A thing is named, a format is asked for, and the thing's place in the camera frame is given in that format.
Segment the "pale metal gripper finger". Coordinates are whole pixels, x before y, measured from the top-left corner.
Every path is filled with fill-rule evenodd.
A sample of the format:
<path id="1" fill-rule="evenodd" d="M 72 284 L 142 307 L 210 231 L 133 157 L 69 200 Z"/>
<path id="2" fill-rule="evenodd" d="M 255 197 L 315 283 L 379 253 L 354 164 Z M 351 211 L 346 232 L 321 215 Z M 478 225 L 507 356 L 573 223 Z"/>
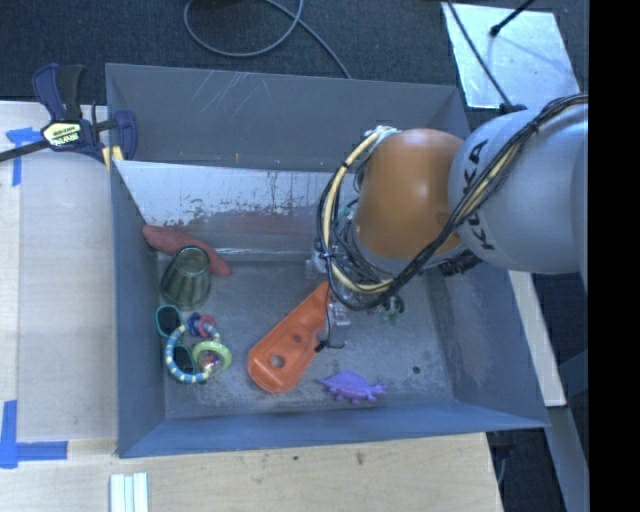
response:
<path id="1" fill-rule="evenodd" d="M 330 305 L 327 310 L 327 344 L 330 348 L 341 349 L 346 344 L 351 327 L 349 311 L 344 305 Z"/>

